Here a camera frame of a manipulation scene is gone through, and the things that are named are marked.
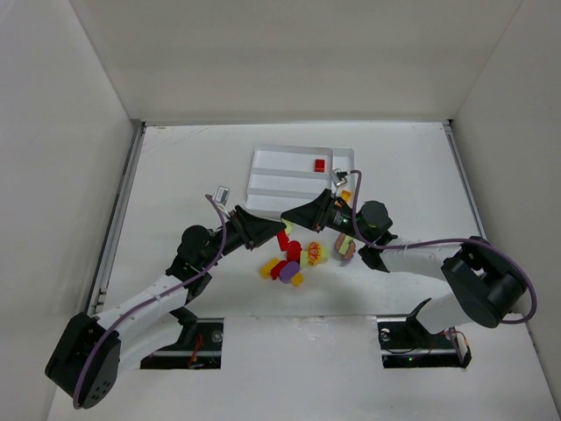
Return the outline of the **yellow striped lego brick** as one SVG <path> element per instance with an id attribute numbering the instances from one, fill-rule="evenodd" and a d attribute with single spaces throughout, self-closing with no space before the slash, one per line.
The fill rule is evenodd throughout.
<path id="1" fill-rule="evenodd" d="M 352 193 L 348 190 L 343 190 L 340 196 L 346 203 L 350 203 L 352 201 Z"/>

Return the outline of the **small red lego brick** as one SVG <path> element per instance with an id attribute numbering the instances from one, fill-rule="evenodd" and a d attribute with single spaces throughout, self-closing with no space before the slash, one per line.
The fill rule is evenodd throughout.
<path id="1" fill-rule="evenodd" d="M 323 159 L 315 159 L 314 162 L 314 171 L 316 173 L 324 173 L 326 168 L 325 160 Z"/>

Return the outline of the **light green lego piece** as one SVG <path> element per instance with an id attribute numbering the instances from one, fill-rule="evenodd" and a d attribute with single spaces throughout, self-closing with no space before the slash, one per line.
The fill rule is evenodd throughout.
<path id="1" fill-rule="evenodd" d="M 283 220 L 283 223 L 285 225 L 285 233 L 289 236 L 290 233 L 293 231 L 293 224 L 285 220 Z"/>

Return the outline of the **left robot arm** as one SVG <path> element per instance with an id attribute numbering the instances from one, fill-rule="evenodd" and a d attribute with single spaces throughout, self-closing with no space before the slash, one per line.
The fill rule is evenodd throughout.
<path id="1" fill-rule="evenodd" d="M 210 270 L 223 257 L 241 246 L 261 246 L 285 228 L 241 207 L 218 216 L 216 230 L 192 225 L 184 231 L 171 266 L 147 289 L 95 316 L 80 312 L 68 321 L 45 374 L 71 396 L 77 410 L 103 400 L 117 379 L 124 348 L 199 296 L 211 279 Z"/>

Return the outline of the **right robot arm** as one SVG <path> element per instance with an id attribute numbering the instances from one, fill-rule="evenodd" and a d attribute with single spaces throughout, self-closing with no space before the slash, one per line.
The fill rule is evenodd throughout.
<path id="1" fill-rule="evenodd" d="M 521 268 L 483 239 L 413 242 L 393 235 L 387 208 L 377 201 L 347 204 L 325 189 L 313 201 L 281 216 L 314 232 L 330 228 L 363 242 L 358 253 L 372 270 L 446 283 L 449 293 L 423 301 L 412 313 L 428 332 L 469 322 L 495 328 L 525 293 L 536 293 Z"/>

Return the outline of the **orange patterned lego piece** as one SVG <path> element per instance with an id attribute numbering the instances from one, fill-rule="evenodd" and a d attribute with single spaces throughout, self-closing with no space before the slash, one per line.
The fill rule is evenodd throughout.
<path id="1" fill-rule="evenodd" d="M 325 263 L 330 257 L 329 249 L 321 243 L 312 241 L 308 244 L 306 258 L 310 266 L 317 266 Z"/>

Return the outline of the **purple tan lego piece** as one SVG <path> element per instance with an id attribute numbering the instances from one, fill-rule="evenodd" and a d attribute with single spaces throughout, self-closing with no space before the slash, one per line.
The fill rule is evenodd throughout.
<path id="1" fill-rule="evenodd" d="M 356 252 L 356 243 L 351 236 L 340 233 L 337 236 L 334 248 L 342 260 L 350 260 Z"/>

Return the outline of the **red rounded lego brick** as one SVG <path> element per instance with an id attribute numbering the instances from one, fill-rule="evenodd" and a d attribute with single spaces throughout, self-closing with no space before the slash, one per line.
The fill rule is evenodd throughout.
<path id="1" fill-rule="evenodd" d="M 299 244 L 288 245 L 287 249 L 287 260 L 299 263 L 302 256 L 302 247 Z"/>

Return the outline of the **dark red lego brick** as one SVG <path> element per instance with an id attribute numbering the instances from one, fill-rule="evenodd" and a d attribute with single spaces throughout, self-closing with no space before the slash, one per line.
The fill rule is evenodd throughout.
<path id="1" fill-rule="evenodd" d="M 280 276 L 281 270 L 288 264 L 287 260 L 280 260 L 270 271 L 270 276 L 273 280 L 277 280 Z"/>

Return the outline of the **white divided tray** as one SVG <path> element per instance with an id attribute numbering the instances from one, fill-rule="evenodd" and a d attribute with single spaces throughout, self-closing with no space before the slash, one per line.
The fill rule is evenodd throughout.
<path id="1" fill-rule="evenodd" d="M 315 159 L 325 160 L 324 173 L 314 171 Z M 330 178 L 333 169 L 355 168 L 354 151 L 341 147 L 258 145 L 254 149 L 246 190 L 247 210 L 268 217 L 304 205 L 325 189 L 340 194 L 354 192 L 354 181 L 337 189 Z"/>

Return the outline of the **small orange lego piece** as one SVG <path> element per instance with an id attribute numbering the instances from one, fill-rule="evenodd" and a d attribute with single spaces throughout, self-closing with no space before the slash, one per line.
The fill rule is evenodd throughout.
<path id="1" fill-rule="evenodd" d="M 304 282 L 304 278 L 303 278 L 302 273 L 298 273 L 298 274 L 294 275 L 290 282 L 294 287 L 301 286 Z"/>

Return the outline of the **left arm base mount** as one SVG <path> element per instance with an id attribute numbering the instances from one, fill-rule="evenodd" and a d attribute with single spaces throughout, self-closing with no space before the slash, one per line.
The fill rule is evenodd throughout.
<path id="1" fill-rule="evenodd" d="M 181 326 L 177 338 L 140 362 L 144 370 L 220 369 L 224 341 L 223 318 L 199 318 L 185 307 L 171 315 Z"/>

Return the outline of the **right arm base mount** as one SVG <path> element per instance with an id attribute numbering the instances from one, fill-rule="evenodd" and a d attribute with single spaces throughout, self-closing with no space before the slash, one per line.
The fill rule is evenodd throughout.
<path id="1" fill-rule="evenodd" d="M 383 368 L 465 369 L 472 351 L 465 334 L 455 327 L 429 333 L 417 320 L 418 313 L 430 301 L 426 299 L 409 314 L 377 319 L 378 341 Z"/>

